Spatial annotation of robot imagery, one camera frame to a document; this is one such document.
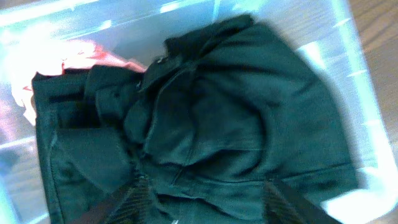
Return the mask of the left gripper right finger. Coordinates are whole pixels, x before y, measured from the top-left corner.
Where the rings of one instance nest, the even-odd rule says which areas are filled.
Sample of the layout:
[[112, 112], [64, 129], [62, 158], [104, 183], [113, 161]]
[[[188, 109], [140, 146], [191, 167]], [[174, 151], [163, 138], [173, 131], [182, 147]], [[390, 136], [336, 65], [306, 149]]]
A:
[[277, 179], [265, 181], [264, 219], [267, 224], [341, 224]]

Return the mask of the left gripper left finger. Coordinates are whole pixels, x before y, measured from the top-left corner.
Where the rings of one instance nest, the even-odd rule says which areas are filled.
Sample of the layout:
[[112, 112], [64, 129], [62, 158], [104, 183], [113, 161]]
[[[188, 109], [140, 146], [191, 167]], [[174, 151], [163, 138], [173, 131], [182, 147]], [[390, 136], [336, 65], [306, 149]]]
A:
[[145, 224], [151, 206], [145, 177], [127, 182], [71, 224]]

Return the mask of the black garment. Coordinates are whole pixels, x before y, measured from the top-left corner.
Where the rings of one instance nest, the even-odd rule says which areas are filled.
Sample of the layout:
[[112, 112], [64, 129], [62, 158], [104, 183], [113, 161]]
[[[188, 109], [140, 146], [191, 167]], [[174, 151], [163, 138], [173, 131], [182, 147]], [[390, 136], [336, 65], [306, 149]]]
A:
[[63, 65], [32, 80], [52, 223], [124, 184], [134, 223], [264, 223], [265, 183], [315, 205], [358, 187], [340, 112], [320, 77], [243, 14], [165, 41], [145, 70]]

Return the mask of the pink shirt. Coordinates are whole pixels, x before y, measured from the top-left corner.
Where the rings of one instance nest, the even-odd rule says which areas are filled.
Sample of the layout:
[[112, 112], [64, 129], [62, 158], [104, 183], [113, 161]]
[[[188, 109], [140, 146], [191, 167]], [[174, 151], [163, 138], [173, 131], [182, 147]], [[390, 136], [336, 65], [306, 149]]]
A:
[[59, 76], [66, 70], [91, 69], [95, 65], [127, 68], [145, 72], [140, 62], [117, 56], [91, 40], [51, 41], [47, 45], [28, 45], [7, 59], [7, 72], [12, 96], [23, 107], [24, 117], [35, 126], [37, 117], [33, 103], [32, 79], [36, 73]]

